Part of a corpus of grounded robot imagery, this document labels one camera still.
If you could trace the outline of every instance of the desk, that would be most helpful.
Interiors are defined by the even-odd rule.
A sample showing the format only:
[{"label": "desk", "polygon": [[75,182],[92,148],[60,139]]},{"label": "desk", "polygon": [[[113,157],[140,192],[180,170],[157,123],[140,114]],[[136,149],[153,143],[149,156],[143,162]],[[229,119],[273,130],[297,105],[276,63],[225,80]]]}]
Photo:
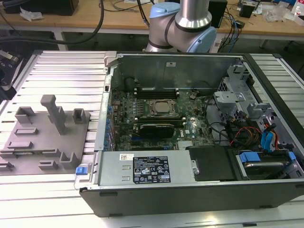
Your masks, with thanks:
[{"label": "desk", "polygon": [[[99,0],[79,0],[79,5],[73,16],[44,15],[43,20],[26,21],[16,14],[5,14],[7,20],[18,30],[51,31],[55,38],[64,40],[63,32],[92,32],[97,26],[100,16],[98,8]],[[228,0],[228,8],[237,0]],[[106,9],[113,10],[110,0],[104,2]],[[118,3],[117,6],[127,8],[132,3]],[[151,4],[143,5],[146,16],[151,10]],[[238,20],[245,22],[240,38],[254,39],[280,39],[280,40],[304,40],[304,28],[293,21],[268,23],[262,15],[251,18],[237,18],[238,11],[230,9],[229,12]],[[0,29],[10,29],[3,19],[0,19]],[[220,28],[212,52],[217,52],[220,41],[230,32],[230,25],[224,19]],[[99,33],[123,33],[123,34],[149,34],[139,13],[136,12],[105,12],[104,23]],[[58,45],[59,50],[67,50],[64,45]]]}]

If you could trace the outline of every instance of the white label sticker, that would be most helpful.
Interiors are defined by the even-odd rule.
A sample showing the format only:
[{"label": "white label sticker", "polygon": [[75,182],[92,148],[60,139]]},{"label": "white label sticker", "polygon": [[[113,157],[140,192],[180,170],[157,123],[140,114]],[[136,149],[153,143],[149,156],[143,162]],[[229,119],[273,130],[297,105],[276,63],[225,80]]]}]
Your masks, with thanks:
[{"label": "white label sticker", "polygon": [[119,155],[119,160],[121,161],[133,161],[134,154],[133,153],[121,153]]}]

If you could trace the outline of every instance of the motherboard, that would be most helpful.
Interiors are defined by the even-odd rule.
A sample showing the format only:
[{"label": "motherboard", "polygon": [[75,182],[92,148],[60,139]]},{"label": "motherboard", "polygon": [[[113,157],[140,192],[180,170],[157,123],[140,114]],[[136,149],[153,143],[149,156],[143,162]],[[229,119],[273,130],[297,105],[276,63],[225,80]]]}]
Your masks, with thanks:
[{"label": "motherboard", "polygon": [[193,90],[168,94],[113,91],[116,151],[184,150],[213,145],[205,118],[204,97]]}]

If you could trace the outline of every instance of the power supply label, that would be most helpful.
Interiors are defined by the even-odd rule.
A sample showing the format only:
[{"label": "power supply label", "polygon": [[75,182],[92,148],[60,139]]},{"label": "power supply label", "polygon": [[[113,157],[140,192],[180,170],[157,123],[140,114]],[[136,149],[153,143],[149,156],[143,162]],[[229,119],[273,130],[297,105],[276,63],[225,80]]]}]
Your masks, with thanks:
[{"label": "power supply label", "polygon": [[133,182],[135,184],[170,183],[168,157],[134,157]]}]

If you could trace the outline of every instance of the gray plastic block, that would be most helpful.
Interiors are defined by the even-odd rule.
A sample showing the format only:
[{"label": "gray plastic block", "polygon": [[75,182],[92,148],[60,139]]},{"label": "gray plastic block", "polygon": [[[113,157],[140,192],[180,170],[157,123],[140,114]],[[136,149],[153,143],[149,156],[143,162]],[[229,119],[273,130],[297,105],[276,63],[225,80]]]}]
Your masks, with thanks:
[{"label": "gray plastic block", "polygon": [[31,107],[19,107],[17,110],[15,117],[18,120],[18,122],[23,124],[31,124],[31,121],[29,119],[30,116],[34,116],[35,113],[33,112]]},{"label": "gray plastic block", "polygon": [[36,127],[27,127],[27,128],[16,129],[14,133],[15,135],[31,135],[31,134],[37,134],[38,130]]},{"label": "gray plastic block", "polygon": [[[59,112],[59,116],[64,120],[64,122],[66,121],[66,114],[65,112],[63,111],[63,108],[61,106],[57,106],[57,109],[58,109],[58,112]],[[52,117],[50,115],[48,115],[48,118],[50,120],[50,122],[53,124],[53,120],[52,120]]]},{"label": "gray plastic block", "polygon": [[14,166],[8,161],[0,161],[0,171],[12,171]]},{"label": "gray plastic block", "polygon": [[41,170],[56,170],[58,169],[58,165],[54,160],[44,160],[39,162],[40,165],[38,167]]},{"label": "gray plastic block", "polygon": [[0,151],[0,157],[1,158],[16,158],[16,155],[15,155],[15,150],[14,149],[7,149],[7,150],[2,150]]},{"label": "gray plastic block", "polygon": [[61,152],[59,149],[56,150],[52,150],[52,151],[43,151],[42,155],[46,156],[46,157],[60,157],[61,156]]},{"label": "gray plastic block", "polygon": [[27,142],[10,142],[7,146],[9,149],[30,149],[33,143],[31,141]]},{"label": "gray plastic block", "polygon": [[[75,112],[62,112],[60,107],[56,107],[56,109],[61,119],[65,119],[66,132],[64,135],[60,135],[56,126],[50,122],[48,112],[33,114],[28,111],[28,108],[25,109],[28,111],[29,121],[23,125],[17,122],[3,150],[0,150],[0,162],[4,162],[3,159],[5,159],[5,161],[13,164],[14,168],[11,172],[0,171],[0,176],[75,172],[75,167],[79,165],[82,159],[90,113],[85,112],[84,115],[80,115],[82,120],[85,121],[75,124]],[[18,131],[23,132],[22,130],[28,132],[29,128],[36,128],[37,133],[15,134]],[[27,148],[28,144],[25,144],[25,142],[31,142],[31,148]],[[40,161],[44,160],[54,160],[58,168],[56,170],[40,169]]]},{"label": "gray plastic block", "polygon": [[47,111],[50,115],[50,119],[57,128],[59,134],[64,135],[66,130],[65,121],[59,114],[55,101],[56,97],[54,95],[43,95],[40,100],[40,103],[42,106],[45,106],[47,108]]},{"label": "gray plastic block", "polygon": [[73,119],[76,124],[82,124],[86,121],[86,114],[83,108],[76,108],[73,111]]},{"label": "gray plastic block", "polygon": [[71,154],[71,157],[68,158],[64,152],[61,152],[59,162],[62,164],[65,170],[75,169],[79,165],[79,160],[74,153]]}]

